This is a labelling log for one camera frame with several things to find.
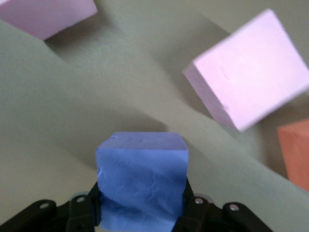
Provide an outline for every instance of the pink foam block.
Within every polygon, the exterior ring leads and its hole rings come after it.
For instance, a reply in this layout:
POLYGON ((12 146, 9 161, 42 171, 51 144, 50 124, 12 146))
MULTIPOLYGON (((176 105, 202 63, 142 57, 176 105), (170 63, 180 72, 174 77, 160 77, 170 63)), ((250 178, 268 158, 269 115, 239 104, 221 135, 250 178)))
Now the pink foam block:
POLYGON ((309 87, 309 71, 265 10, 183 71, 212 117, 244 131, 309 87))
POLYGON ((309 191, 309 118, 278 127, 278 135, 288 178, 309 191))
POLYGON ((45 40, 94 15, 93 0, 0 0, 0 19, 45 40))

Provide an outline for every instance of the cube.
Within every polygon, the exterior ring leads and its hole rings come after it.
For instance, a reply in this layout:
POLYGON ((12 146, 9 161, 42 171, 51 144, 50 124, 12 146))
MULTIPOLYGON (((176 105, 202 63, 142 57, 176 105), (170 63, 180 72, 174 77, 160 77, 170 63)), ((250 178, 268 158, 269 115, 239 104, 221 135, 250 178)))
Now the cube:
POLYGON ((194 59, 184 75, 217 122, 244 131, 309 87, 309 71, 271 10, 194 59))
POLYGON ((0 19, 45 40, 97 13, 93 0, 0 0, 0 19))
POLYGON ((309 191, 309 118, 277 131, 289 180, 309 191))
POLYGON ((116 132, 97 148, 101 228, 170 232, 182 215, 188 149, 172 132, 116 132))

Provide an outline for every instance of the orange cube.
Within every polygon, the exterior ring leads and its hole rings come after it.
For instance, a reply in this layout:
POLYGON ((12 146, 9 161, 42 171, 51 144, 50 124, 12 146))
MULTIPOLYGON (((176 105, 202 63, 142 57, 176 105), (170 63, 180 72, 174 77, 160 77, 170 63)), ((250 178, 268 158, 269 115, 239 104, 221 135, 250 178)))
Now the orange cube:
POLYGON ((277 128, 288 178, 309 191, 309 119, 277 128))

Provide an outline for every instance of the silver screw head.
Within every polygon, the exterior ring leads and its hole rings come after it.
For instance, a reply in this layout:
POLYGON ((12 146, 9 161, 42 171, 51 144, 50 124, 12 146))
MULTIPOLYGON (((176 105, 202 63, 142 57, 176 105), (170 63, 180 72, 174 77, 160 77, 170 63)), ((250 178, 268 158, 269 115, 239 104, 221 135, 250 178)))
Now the silver screw head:
POLYGON ((203 204, 204 202, 203 202, 203 199, 201 199, 201 198, 195 198, 195 203, 196 204, 203 204))
POLYGON ((79 197, 79 198, 77 198, 77 202, 79 203, 79 202, 83 202, 85 200, 85 197, 79 197))
POLYGON ((45 209, 49 206, 49 203, 44 203, 40 205, 40 209, 45 209))
POLYGON ((235 204, 230 204, 230 209, 232 211, 239 211, 239 207, 237 205, 235 205, 235 204))

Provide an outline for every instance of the wrinkled blue surface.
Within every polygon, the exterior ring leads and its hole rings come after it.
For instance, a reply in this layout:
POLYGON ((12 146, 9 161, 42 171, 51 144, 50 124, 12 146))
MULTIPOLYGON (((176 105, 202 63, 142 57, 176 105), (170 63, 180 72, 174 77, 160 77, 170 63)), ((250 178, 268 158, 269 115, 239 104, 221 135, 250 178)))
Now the wrinkled blue surface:
POLYGON ((177 133, 116 132, 97 148, 101 228, 170 232, 182 214, 188 150, 177 133))

